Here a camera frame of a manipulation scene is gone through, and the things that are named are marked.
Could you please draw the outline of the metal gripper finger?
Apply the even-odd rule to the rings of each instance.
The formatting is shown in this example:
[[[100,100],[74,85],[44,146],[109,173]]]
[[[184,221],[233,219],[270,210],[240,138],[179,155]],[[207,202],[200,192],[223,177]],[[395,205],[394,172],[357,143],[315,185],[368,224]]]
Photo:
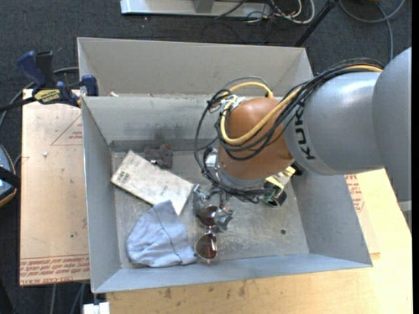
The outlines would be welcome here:
[[[200,214],[205,208],[210,206],[210,195],[197,184],[192,191],[192,211],[195,215]]]
[[[235,211],[229,207],[218,208],[215,212],[214,222],[217,231],[225,232],[228,229],[228,224],[233,219]]]

